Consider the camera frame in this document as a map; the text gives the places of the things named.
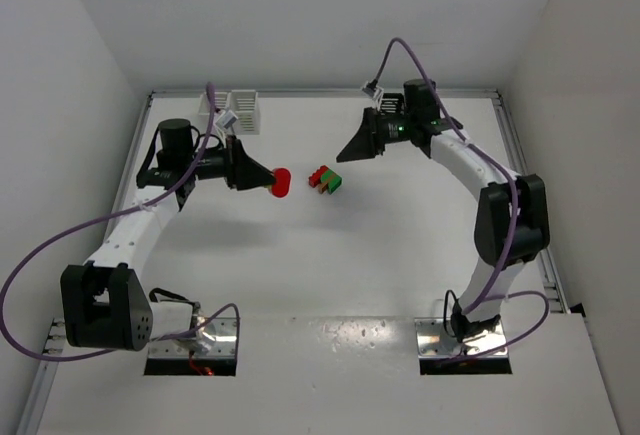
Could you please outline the red round lego piece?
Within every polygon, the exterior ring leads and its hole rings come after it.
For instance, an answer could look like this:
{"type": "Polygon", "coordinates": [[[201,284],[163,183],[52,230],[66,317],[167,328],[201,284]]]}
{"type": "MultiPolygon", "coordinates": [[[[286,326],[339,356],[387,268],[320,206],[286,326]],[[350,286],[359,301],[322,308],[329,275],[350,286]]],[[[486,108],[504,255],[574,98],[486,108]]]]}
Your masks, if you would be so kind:
{"type": "Polygon", "coordinates": [[[276,198],[284,198],[288,195],[291,185],[291,172],[287,168],[273,170],[275,183],[270,187],[270,193],[276,198]]]}

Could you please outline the red lego brick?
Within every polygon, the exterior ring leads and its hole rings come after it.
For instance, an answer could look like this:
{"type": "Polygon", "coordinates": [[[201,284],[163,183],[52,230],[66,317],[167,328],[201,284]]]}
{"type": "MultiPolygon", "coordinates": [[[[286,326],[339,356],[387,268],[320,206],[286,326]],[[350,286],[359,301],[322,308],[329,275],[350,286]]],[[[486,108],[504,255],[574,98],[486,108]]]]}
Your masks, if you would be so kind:
{"type": "Polygon", "coordinates": [[[308,178],[308,183],[311,188],[317,187],[321,183],[322,175],[328,170],[326,165],[320,166],[316,169],[308,178]]]}

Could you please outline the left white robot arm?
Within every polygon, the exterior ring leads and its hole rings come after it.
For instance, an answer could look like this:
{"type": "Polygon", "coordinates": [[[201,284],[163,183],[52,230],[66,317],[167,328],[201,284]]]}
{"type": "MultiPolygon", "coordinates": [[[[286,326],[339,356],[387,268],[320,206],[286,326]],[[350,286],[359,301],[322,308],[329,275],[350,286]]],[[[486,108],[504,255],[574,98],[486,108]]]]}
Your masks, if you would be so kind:
{"type": "Polygon", "coordinates": [[[195,303],[157,301],[140,282],[160,235],[201,180],[222,179],[238,191],[277,182],[275,172],[252,159],[236,136],[209,147],[198,143],[194,132],[187,119],[159,123],[136,175],[130,209],[98,250],[62,273],[70,345],[140,351],[155,339],[192,335],[195,303]]]}

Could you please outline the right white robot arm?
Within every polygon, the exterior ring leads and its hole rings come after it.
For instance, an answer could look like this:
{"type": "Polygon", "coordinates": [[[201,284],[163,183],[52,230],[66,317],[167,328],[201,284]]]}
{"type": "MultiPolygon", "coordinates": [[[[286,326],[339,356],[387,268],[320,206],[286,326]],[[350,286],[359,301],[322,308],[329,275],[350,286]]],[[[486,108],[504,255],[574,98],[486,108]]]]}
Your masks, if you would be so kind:
{"type": "Polygon", "coordinates": [[[377,81],[363,91],[372,101],[339,163],[373,159],[390,144],[409,142],[446,168],[477,202],[473,230],[478,261],[444,325],[463,341],[493,329],[516,275],[550,242],[546,188],[537,175],[520,175],[486,154],[463,124],[445,114],[432,82],[412,79],[400,93],[377,81]]]}

